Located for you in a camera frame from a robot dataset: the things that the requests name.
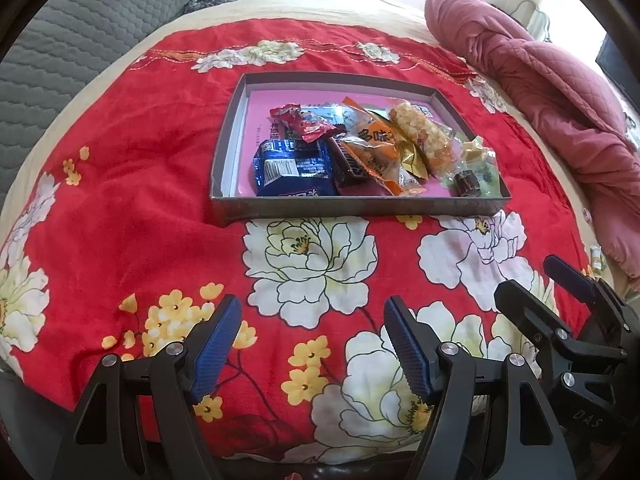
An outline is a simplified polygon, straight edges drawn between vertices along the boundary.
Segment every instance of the gray quilted mattress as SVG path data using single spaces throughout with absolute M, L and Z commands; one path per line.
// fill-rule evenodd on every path
M 188 0 L 49 0 L 0 62 L 0 206 L 25 157 L 88 82 Z

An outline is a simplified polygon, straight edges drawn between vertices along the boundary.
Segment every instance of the candy wrapper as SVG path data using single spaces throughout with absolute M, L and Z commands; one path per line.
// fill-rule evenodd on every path
M 607 260 L 602 254 L 602 247 L 599 245 L 592 245 L 589 247 L 591 253 L 591 269 L 596 278 L 603 275 L 607 269 Z
M 441 182 L 443 186 L 457 190 L 460 196 L 502 196 L 495 152 L 482 145 L 482 137 L 462 143 L 460 159 Z
M 358 186 L 370 179 L 369 173 L 353 158 L 334 137 L 326 140 L 331 153 L 334 178 L 339 187 Z
M 432 173 L 442 176 L 453 167 L 457 157 L 451 128 L 432 121 L 409 101 L 395 101 L 388 113 L 391 120 L 418 146 Z
M 422 187 L 401 165 L 394 129 L 348 97 L 343 104 L 350 113 L 344 117 L 348 132 L 335 137 L 340 145 L 392 195 L 420 194 Z
M 409 173 L 418 178 L 429 178 L 429 171 L 424 163 L 420 149 L 409 140 L 409 138 L 403 133 L 400 128 L 393 124 L 389 119 L 385 119 L 383 116 L 370 112 L 373 116 L 386 124 L 396 137 L 396 146 L 400 152 L 400 164 Z
M 254 157 L 257 196 L 335 196 L 324 141 L 269 139 Z
M 313 111 L 303 110 L 300 105 L 289 104 L 280 108 L 272 108 L 270 115 L 274 120 L 284 124 L 286 128 L 299 134 L 305 142 L 314 142 L 326 134 L 333 135 L 344 131 L 343 128 L 331 124 Z

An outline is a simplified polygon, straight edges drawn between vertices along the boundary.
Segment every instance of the red floral bedspread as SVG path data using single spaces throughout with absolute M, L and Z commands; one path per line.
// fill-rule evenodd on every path
M 266 70 L 438 88 L 495 149 L 513 199 L 492 218 L 204 223 L 232 91 L 241 74 Z M 470 78 L 444 50 L 363 27 L 249 20 L 162 40 L 42 168 L 0 254 L 0 356 L 72 409 L 105 352 L 153 355 L 235 294 L 241 331 L 195 411 L 213 453 L 290 462 L 344 462 L 420 439 L 430 410 L 383 326 L 393 294 L 441 339 L 500 360 L 520 352 L 539 373 L 530 343 L 495 311 L 495 287 L 518 280 L 578 329 L 585 309 L 543 275 L 542 260 L 557 253 L 583 268 L 586 256 L 542 153 Z M 148 404 L 143 418 L 156 436 Z

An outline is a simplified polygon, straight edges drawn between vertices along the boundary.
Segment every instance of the yellow flower print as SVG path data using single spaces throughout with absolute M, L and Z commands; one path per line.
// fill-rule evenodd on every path
M 297 406 L 303 400 L 311 400 L 322 392 L 329 380 L 320 377 L 320 368 L 310 366 L 306 370 L 292 370 L 289 372 L 290 381 L 280 385 L 282 391 L 287 394 L 287 401 L 292 406 Z
M 136 344 L 136 335 L 131 330 L 127 330 L 124 333 L 122 342 L 124 344 L 124 348 L 129 349 Z
M 74 164 L 74 160 L 72 158 L 62 161 L 62 171 L 64 171 L 68 175 L 75 173 L 76 165 Z
M 423 433 L 431 418 L 431 408 L 423 402 L 412 402 L 409 426 L 412 433 Z
M 161 307 L 159 319 L 180 321 L 193 304 L 193 300 L 188 297 L 184 298 L 181 290 L 174 289 L 171 293 L 160 296 L 159 303 Z
M 166 334 L 154 337 L 147 332 L 142 333 L 142 353 L 145 357 L 153 357 L 159 351 L 161 351 L 169 343 L 175 341 L 175 339 L 168 338 Z
M 159 313 L 160 309 L 154 305 L 149 307 L 149 312 L 146 314 L 145 329 L 153 337 L 159 337 L 161 332 L 166 333 L 166 328 L 162 327 Z
M 212 422 L 214 418 L 222 418 L 222 398 L 205 395 L 200 404 L 193 407 L 196 415 L 205 422 Z
M 331 350 L 327 347 L 325 335 L 318 339 L 311 339 L 306 343 L 298 343 L 293 349 L 293 355 L 289 358 L 291 366 L 314 366 L 320 367 L 320 359 L 331 355 Z
M 234 348 L 237 350 L 243 350 L 245 348 L 249 348 L 249 346 L 253 346 L 256 341 L 258 341 L 258 338 L 255 336 L 255 328 L 249 326 L 246 321 L 243 321 L 240 325 L 240 330 L 236 336 L 236 340 L 234 341 Z
M 119 304 L 118 308 L 124 312 L 129 312 L 131 314 L 135 314 L 138 311 L 138 302 L 136 301 L 136 295 L 131 294 L 127 296 L 122 303 Z
M 215 300 L 222 293 L 224 288 L 225 286 L 222 285 L 222 283 L 217 285 L 215 283 L 208 283 L 207 285 L 200 287 L 200 297 L 207 301 Z
M 204 303 L 200 307 L 200 318 L 198 319 L 198 321 L 208 321 L 209 318 L 211 318 L 211 314 L 214 313 L 215 309 L 216 309 L 216 306 L 210 301 L 207 301 L 207 303 Z
M 82 175 L 80 173 L 72 172 L 69 173 L 69 176 L 66 178 L 66 183 L 70 186 L 77 186 L 80 184 L 80 180 L 82 179 Z
M 118 344 L 118 340 L 114 338 L 114 336 L 112 335 L 108 335 L 102 340 L 102 348 L 104 348 L 105 350 L 108 350 L 109 348 L 113 348 L 117 344 Z
M 422 217 L 420 215 L 396 215 L 399 222 L 402 222 L 411 231 L 415 231 L 418 228 L 418 224 L 422 223 Z

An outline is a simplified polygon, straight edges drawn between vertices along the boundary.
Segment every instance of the chocolate candy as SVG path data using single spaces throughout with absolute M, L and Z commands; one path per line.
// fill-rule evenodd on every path
M 333 137 L 326 140 L 334 167 L 334 178 L 340 187 L 357 186 L 369 179 L 369 174 Z
M 257 196 L 337 195 L 322 140 L 265 140 L 255 153 L 254 171 Z
M 463 170 L 453 177 L 460 196 L 480 196 L 480 183 L 471 170 Z

